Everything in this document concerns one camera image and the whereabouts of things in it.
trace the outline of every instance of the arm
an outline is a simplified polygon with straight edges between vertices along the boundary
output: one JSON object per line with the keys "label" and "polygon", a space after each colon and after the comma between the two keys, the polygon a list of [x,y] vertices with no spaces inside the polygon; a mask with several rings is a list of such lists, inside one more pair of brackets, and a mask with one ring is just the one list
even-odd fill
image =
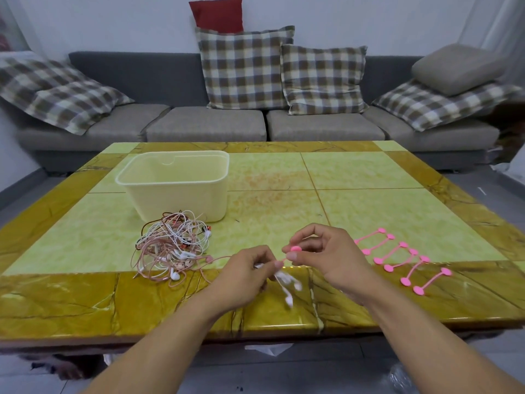
{"label": "arm", "polygon": [[[255,270],[253,265],[265,263]],[[176,393],[184,374],[215,321],[250,303],[282,267],[267,246],[232,256],[219,276],[120,359],[103,371],[84,394]]]}
{"label": "arm", "polygon": [[[303,251],[290,252],[293,245]],[[520,382],[377,275],[345,230],[311,224],[282,250],[366,307],[422,394],[525,393]]]}

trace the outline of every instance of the gray sofa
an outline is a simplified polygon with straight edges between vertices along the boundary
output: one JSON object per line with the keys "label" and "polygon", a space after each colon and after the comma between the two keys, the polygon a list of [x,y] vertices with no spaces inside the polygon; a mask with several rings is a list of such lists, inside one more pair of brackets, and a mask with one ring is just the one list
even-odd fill
{"label": "gray sofa", "polygon": [[[371,106],[363,114],[288,116],[285,110],[212,110],[200,55],[193,53],[73,52],[71,63],[136,103],[118,106],[83,136],[22,112],[17,138],[48,171],[74,171],[114,142],[396,140],[436,169],[480,162],[499,131],[465,119],[423,133]],[[366,103],[411,78],[420,57],[369,56],[361,90]]]}

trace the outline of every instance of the yellow marble table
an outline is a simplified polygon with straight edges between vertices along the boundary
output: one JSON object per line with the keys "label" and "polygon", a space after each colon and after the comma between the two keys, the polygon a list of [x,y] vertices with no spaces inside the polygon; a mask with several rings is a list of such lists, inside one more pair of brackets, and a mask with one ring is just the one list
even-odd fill
{"label": "yellow marble table", "polygon": [[[116,143],[0,231],[0,348],[133,343],[205,287],[197,273],[176,289],[133,279],[142,221],[115,184],[138,153],[205,149],[231,156],[228,211],[212,224],[214,257],[258,244],[280,257],[310,222],[353,237],[382,226],[432,259],[413,274],[414,284],[441,265],[454,272],[419,297],[399,283],[409,266],[392,274],[374,267],[443,323],[457,330],[523,324],[525,236],[393,141]],[[404,258],[396,253],[389,262]],[[207,270],[208,278],[222,265]],[[314,270],[286,269],[305,288],[294,292],[292,309],[271,283],[252,304],[220,318],[208,339],[378,331],[363,307]]]}

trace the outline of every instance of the cream plastic container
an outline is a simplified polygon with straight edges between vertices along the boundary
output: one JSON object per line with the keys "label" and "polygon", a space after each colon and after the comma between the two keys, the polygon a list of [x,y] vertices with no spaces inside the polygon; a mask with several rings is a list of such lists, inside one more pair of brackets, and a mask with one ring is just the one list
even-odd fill
{"label": "cream plastic container", "polygon": [[115,178],[145,222],[191,210],[202,221],[226,214],[229,154],[223,151],[148,152]]}

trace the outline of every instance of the checkered cushion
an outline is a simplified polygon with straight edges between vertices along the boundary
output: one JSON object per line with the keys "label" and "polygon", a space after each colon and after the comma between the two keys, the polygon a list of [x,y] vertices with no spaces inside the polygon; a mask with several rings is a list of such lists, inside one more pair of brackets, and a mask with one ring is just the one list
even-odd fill
{"label": "checkered cushion", "polygon": [[219,34],[196,28],[209,98],[215,109],[282,109],[280,50],[292,44],[294,26]]}
{"label": "checkered cushion", "polygon": [[366,47],[327,50],[283,45],[281,77],[288,114],[360,113]]}
{"label": "checkered cushion", "polygon": [[372,105],[403,119],[414,130],[424,131],[494,107],[520,90],[515,85],[491,82],[446,97],[412,79],[377,98]]}
{"label": "checkered cushion", "polygon": [[133,102],[57,61],[0,60],[0,97],[46,123],[82,135],[117,105]]}

